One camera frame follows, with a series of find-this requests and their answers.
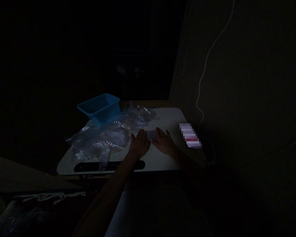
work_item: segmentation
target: hand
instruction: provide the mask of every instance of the hand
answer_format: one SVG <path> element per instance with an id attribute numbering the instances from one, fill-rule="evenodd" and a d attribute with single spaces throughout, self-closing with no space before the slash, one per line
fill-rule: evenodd
<path id="1" fill-rule="evenodd" d="M 162 153 L 173 156 L 178 153 L 178 148 L 174 144 L 170 133 L 168 130 L 166 130 L 167 135 L 164 134 L 164 132 L 156 127 L 156 135 L 157 135 L 157 140 L 150 139 L 151 143 Z"/>
<path id="2" fill-rule="evenodd" d="M 136 138 L 134 134 L 131 134 L 131 145 L 129 147 L 129 154 L 135 155 L 140 159 L 143 157 L 150 147 L 150 142 L 147 141 L 147 133 L 143 129 L 139 130 Z"/>

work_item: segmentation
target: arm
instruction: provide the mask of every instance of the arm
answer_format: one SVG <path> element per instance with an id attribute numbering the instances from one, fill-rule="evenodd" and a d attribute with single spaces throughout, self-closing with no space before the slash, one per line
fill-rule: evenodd
<path id="1" fill-rule="evenodd" d="M 165 134 L 160 128 L 156 128 L 158 141 L 150 140 L 151 143 L 162 153 L 171 156 L 194 185 L 200 188 L 208 186 L 209 176 L 207 171 L 178 149 L 168 130 L 166 130 L 166 133 L 167 134 Z"/>
<path id="2" fill-rule="evenodd" d="M 150 140 L 151 143 L 162 153 L 170 155 L 182 168 L 191 182 L 198 189 L 206 204 L 215 216 L 217 221 L 225 223 L 226 220 L 232 220 L 240 223 L 245 212 L 252 213 L 252 209 L 242 204 L 243 193 L 236 190 L 237 187 L 230 187 L 219 182 L 207 169 L 201 168 L 196 162 L 177 148 L 173 142 L 170 133 L 166 134 L 159 128 L 156 128 L 157 140 Z"/>
<path id="3" fill-rule="evenodd" d="M 146 154 L 149 146 L 150 142 L 146 140 L 146 131 L 139 130 L 136 138 L 134 134 L 131 134 L 128 154 L 88 207 L 72 237 L 105 235 L 127 178 L 136 161 Z"/>

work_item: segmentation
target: clear plastic sheet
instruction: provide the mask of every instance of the clear plastic sheet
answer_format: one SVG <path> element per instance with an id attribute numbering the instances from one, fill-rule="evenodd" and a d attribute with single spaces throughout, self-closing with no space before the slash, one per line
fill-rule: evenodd
<path id="1" fill-rule="evenodd" d="M 0 216 L 0 237 L 21 235 L 31 223 L 39 223 L 48 219 L 49 213 L 35 207 L 29 212 L 22 212 L 20 208 L 3 213 Z"/>
<path id="2" fill-rule="evenodd" d="M 153 119 L 159 120 L 156 115 L 152 109 L 138 109 L 131 101 L 110 123 L 97 126 L 88 122 L 80 132 L 66 140 L 71 144 L 73 163 L 95 160 L 100 162 L 99 171 L 104 170 L 111 153 L 124 149 L 131 133 L 146 127 Z"/>

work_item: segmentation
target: right hand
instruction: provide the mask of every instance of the right hand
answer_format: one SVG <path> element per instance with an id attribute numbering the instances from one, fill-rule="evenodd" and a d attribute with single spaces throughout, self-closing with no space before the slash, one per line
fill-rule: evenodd
<path id="1" fill-rule="evenodd" d="M 167 135 L 158 127 L 156 127 L 157 140 L 150 139 L 151 143 L 162 153 L 174 156 L 178 153 L 178 148 L 174 144 L 170 133 L 166 130 Z"/>

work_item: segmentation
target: cable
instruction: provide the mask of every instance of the cable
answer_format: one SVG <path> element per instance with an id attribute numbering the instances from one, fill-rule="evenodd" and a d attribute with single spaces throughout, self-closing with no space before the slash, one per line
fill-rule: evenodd
<path id="1" fill-rule="evenodd" d="M 227 22 L 225 28 L 224 28 L 224 29 L 221 31 L 221 33 L 218 35 L 218 37 L 216 38 L 216 40 L 214 41 L 213 45 L 211 46 L 210 50 L 209 50 L 208 53 L 207 53 L 207 56 L 206 56 L 206 59 L 205 59 L 205 66 L 204 66 L 203 74 L 202 74 L 202 76 L 201 76 L 200 82 L 198 83 L 198 97 L 197 97 L 197 100 L 196 100 L 196 107 L 197 107 L 197 108 L 199 109 L 199 111 L 202 113 L 202 120 L 201 120 L 200 124 L 203 122 L 203 119 L 204 119 L 204 113 L 203 113 L 203 111 L 198 107 L 197 103 L 198 103 L 198 100 L 199 100 L 199 98 L 200 98 L 200 94 L 201 94 L 201 80 L 202 80 L 202 78 L 203 78 L 203 76 L 204 76 L 204 73 L 205 73 L 206 64 L 207 64 L 207 58 L 208 58 L 208 55 L 209 55 L 211 49 L 213 48 L 213 46 L 215 45 L 216 41 L 217 41 L 218 38 L 221 36 L 221 34 L 224 32 L 224 30 L 227 28 L 227 26 L 228 26 L 228 24 L 229 24 L 229 22 L 230 22 L 230 20 L 231 20 L 231 18 L 232 18 L 232 16 L 233 16 L 233 13 L 234 13 L 234 2 L 235 2 L 235 0 L 233 0 L 233 6 L 232 6 L 232 9 L 231 9 L 231 15 L 230 15 L 230 18 L 229 18 L 229 20 L 228 20 L 228 22 Z"/>

